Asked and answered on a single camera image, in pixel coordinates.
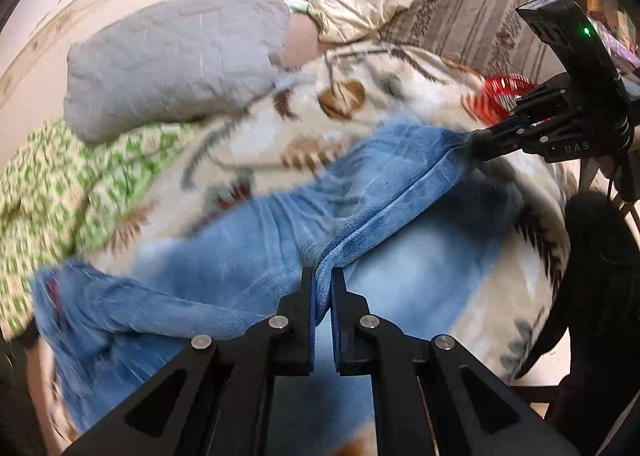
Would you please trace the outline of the grey pillow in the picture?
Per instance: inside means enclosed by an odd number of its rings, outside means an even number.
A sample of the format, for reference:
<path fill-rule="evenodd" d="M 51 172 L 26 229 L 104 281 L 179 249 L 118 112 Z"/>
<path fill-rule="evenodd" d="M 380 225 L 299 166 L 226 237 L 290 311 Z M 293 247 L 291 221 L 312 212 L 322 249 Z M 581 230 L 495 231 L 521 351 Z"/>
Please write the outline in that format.
<path fill-rule="evenodd" d="M 244 110 L 282 71 L 283 0 L 166 0 L 102 28 L 67 54 L 64 120 L 87 143 L 154 123 Z"/>

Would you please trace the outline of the red glass bowl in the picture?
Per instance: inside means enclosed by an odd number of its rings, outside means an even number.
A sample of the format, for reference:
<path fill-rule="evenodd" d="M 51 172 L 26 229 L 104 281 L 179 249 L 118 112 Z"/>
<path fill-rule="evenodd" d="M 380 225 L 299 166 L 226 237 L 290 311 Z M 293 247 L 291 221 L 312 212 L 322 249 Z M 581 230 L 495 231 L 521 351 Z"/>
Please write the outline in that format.
<path fill-rule="evenodd" d="M 518 74 L 487 77 L 480 93 L 473 98 L 471 109 L 487 127 L 497 125 L 510 116 L 518 98 L 535 87 L 535 83 Z"/>

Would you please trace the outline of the green white patterned blanket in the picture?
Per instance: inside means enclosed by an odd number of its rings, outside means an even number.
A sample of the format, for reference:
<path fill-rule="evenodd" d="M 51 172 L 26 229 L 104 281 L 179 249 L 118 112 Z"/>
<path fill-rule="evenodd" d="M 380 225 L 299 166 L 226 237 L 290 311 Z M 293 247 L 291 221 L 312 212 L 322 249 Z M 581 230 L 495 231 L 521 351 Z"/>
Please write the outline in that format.
<path fill-rule="evenodd" d="M 32 276 L 102 245 L 198 126 L 152 124 L 91 146 L 63 120 L 32 131 L 1 174 L 1 332 L 32 321 Z"/>

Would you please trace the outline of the beige leaf print bedspread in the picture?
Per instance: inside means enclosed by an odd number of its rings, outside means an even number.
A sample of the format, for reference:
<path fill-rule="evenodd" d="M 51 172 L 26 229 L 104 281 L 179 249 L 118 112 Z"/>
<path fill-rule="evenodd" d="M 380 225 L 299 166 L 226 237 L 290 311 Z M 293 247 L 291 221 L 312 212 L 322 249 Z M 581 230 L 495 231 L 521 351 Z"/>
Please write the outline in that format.
<path fill-rule="evenodd" d="M 303 267 L 317 281 L 314 373 L 282 384 L 278 455 L 370 455 L 362 378 L 333 372 L 330 275 L 410 335 L 449 333 L 512 380 L 548 319 L 570 240 L 576 182 L 515 152 L 434 204 L 363 228 L 405 192 L 439 140 L 487 126 L 480 75 L 418 48 L 350 46 L 314 59 L 288 94 L 214 119 L 143 191 L 88 260 L 119 279 L 223 309 L 227 337 L 276 309 Z"/>

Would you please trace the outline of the light blue denim jeans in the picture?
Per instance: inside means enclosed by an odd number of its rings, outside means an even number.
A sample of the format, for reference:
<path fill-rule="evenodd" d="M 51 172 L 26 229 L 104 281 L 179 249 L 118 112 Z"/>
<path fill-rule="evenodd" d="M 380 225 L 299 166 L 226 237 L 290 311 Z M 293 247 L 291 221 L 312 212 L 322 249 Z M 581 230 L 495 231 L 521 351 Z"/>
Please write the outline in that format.
<path fill-rule="evenodd" d="M 36 324 L 66 408 L 87 431 L 194 336 L 231 339 L 314 270 L 331 271 L 410 335 L 447 332 L 495 263 L 523 205 L 503 161 L 477 165 L 464 135 L 397 118 L 317 180 L 253 197 L 185 239 L 142 246 L 128 276 L 78 259 L 41 269 Z"/>

